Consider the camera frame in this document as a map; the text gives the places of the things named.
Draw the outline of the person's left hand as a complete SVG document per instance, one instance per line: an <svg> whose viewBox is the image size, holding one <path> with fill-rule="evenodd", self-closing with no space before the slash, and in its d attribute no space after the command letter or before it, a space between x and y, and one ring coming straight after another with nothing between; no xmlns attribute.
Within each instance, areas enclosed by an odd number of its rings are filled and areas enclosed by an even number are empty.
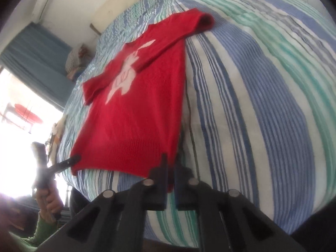
<svg viewBox="0 0 336 252"><path fill-rule="evenodd" d="M54 224L55 216L61 213L64 206L56 187L56 181L52 180L47 188L38 188L35 199L40 208L41 218L48 224Z"/></svg>

